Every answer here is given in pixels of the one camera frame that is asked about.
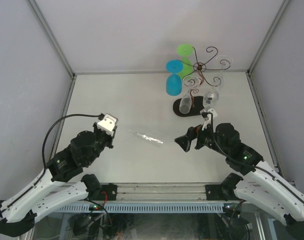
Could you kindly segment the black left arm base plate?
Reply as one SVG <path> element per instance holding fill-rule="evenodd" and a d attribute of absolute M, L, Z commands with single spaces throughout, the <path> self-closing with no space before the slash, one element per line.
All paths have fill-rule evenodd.
<path fill-rule="evenodd" d="M 117 199 L 118 186 L 116 184 L 103 184 L 88 198 L 92 201 L 115 201 Z"/>

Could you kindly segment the green plastic wine glass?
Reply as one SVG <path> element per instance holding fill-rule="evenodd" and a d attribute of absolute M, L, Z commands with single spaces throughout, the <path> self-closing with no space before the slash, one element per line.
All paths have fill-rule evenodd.
<path fill-rule="evenodd" d="M 191 44 L 185 43 L 181 44 L 177 47 L 176 52 L 178 55 L 182 57 L 183 69 L 178 73 L 181 79 L 187 76 L 188 74 L 193 72 L 193 67 L 191 61 L 189 60 L 189 56 L 194 52 L 194 48 Z"/>

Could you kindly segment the clear flute glass front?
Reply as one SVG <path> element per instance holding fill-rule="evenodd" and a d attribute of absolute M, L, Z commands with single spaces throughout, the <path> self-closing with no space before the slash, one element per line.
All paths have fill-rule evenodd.
<path fill-rule="evenodd" d="M 179 111 L 181 114 L 188 114 L 194 105 L 194 96 L 199 92 L 199 86 L 202 80 L 195 75 L 185 76 L 182 80 L 183 85 L 187 88 L 187 93 L 181 98 Z"/>

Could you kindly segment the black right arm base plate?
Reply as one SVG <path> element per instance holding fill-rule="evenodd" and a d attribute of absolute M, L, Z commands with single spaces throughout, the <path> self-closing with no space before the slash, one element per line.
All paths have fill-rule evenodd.
<path fill-rule="evenodd" d="M 205 185 L 205 194 L 208 201 L 228 201 L 233 199 L 233 197 L 223 193 L 220 184 Z"/>

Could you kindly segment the metal wine glass rack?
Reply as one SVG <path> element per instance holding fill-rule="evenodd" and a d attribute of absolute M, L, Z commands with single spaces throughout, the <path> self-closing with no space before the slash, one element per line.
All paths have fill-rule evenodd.
<path fill-rule="evenodd" d="M 212 57 L 202 62 L 198 60 L 197 50 L 191 44 L 181 44 L 176 49 L 182 57 L 179 61 L 181 71 L 177 75 L 181 79 L 181 86 L 187 88 L 187 93 L 175 100 L 172 106 L 173 112 L 179 117 L 197 116 L 203 108 L 212 106 L 220 97 L 219 90 L 226 81 L 223 71 L 231 68 L 233 59 L 220 55 L 215 46 L 208 46 L 205 51 Z"/>

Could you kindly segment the blue plastic wine glass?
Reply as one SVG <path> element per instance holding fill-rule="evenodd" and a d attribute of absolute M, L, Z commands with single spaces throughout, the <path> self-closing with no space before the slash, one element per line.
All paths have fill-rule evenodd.
<path fill-rule="evenodd" d="M 170 96 L 178 96 L 182 92 L 182 79 L 178 75 L 183 70 L 183 63 L 179 60 L 170 60 L 165 68 L 170 73 L 166 80 L 166 92 Z"/>

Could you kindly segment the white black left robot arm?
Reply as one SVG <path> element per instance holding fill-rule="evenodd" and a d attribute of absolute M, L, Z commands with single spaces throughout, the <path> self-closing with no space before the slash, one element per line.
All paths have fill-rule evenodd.
<path fill-rule="evenodd" d="M 97 200 L 102 185 L 95 174 L 85 174 L 65 190 L 53 191 L 80 175 L 105 148 L 113 148 L 116 121 L 105 118 L 82 131 L 62 151 L 50 159 L 43 171 L 8 200 L 0 200 L 0 234 L 19 237 L 56 210 L 82 200 Z"/>

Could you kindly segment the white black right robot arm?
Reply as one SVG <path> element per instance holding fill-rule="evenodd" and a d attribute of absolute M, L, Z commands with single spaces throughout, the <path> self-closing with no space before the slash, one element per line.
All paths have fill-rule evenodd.
<path fill-rule="evenodd" d="M 225 156 L 233 169 L 220 185 L 226 199 L 238 198 L 254 204 L 281 222 L 291 237 L 304 240 L 304 194 L 258 152 L 242 143 L 239 132 L 230 123 L 221 123 L 215 129 L 211 124 L 190 127 L 174 141 L 188 152 L 193 140 L 195 149 L 208 147 Z"/>

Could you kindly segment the clear wine glass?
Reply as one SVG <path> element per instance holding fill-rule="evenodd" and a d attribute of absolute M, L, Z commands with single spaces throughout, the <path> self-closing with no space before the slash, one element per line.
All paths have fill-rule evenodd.
<path fill-rule="evenodd" d="M 206 89 L 203 95 L 203 106 L 205 108 L 213 108 L 220 98 L 223 80 L 219 76 L 215 76 L 214 78 L 207 80 L 206 83 L 209 85 L 209 87 Z"/>

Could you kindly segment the clear tall champagne flute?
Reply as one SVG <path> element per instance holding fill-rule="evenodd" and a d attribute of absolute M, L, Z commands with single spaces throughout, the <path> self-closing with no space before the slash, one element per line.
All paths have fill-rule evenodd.
<path fill-rule="evenodd" d="M 218 63 L 218 74 L 213 78 L 213 84 L 217 88 L 223 88 L 226 79 L 224 77 L 224 71 L 231 68 L 231 65 L 233 63 L 232 57 L 228 55 L 219 55 L 216 57 L 216 62 Z"/>

